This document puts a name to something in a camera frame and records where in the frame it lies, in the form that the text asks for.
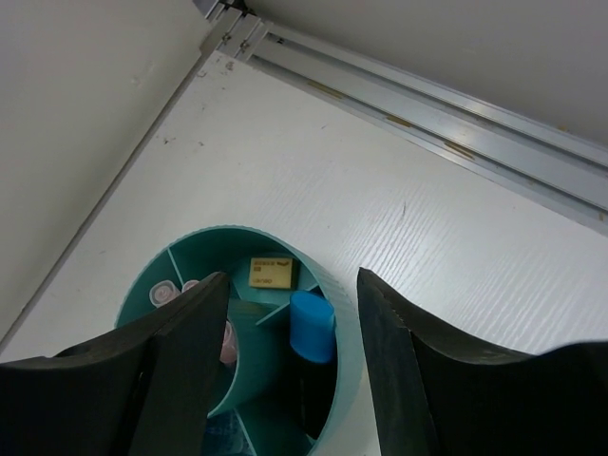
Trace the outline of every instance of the metal track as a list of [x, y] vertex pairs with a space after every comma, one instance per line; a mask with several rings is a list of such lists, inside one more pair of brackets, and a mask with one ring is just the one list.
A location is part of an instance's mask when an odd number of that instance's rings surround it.
[[606, 148], [299, 32], [263, 32], [240, 60], [608, 235]]

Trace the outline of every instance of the white wall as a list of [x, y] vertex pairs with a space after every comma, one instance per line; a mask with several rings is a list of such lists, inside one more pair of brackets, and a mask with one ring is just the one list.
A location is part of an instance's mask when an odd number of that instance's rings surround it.
[[605, 0], [248, 0], [257, 13], [608, 144]]
[[190, 0], [3, 0], [0, 337], [199, 56]]

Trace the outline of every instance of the teal circular container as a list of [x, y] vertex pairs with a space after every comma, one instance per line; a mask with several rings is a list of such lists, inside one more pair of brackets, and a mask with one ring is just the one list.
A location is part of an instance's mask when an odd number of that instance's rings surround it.
[[[297, 289], [321, 292], [335, 311], [338, 374], [332, 410], [319, 439], [311, 440], [289, 419], [268, 388], [284, 361], [289, 340], [290, 296], [293, 291], [249, 287], [252, 257], [293, 257], [299, 261]], [[294, 247], [254, 228], [216, 226], [178, 239], [160, 252], [137, 277], [116, 320], [121, 327], [155, 307], [148, 294], [153, 285], [173, 281], [179, 288], [215, 271], [231, 277], [228, 318], [237, 335], [234, 371], [220, 365], [209, 416], [235, 409], [257, 456], [308, 454], [329, 439], [348, 414], [359, 389], [364, 366], [357, 311], [337, 281], [318, 263]]]

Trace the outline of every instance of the white panel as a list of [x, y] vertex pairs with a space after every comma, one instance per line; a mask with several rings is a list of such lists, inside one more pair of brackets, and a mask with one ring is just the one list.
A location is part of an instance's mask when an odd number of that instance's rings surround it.
[[[113, 327], [139, 271], [201, 227], [245, 224], [357, 268], [492, 342], [608, 337], [608, 239], [425, 149], [215, 54], [92, 224], [2, 360]], [[369, 380], [317, 454], [379, 455]]]
[[190, 0], [2, 2], [0, 337], [199, 56]]
[[270, 17], [608, 144], [605, 0], [248, 0]]

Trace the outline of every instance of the blue cap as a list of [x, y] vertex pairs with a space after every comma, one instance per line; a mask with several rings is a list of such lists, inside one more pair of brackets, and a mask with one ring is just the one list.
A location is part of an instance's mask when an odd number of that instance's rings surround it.
[[335, 351], [335, 315], [330, 302], [317, 294], [295, 292], [290, 297], [290, 343], [297, 354], [327, 364]]

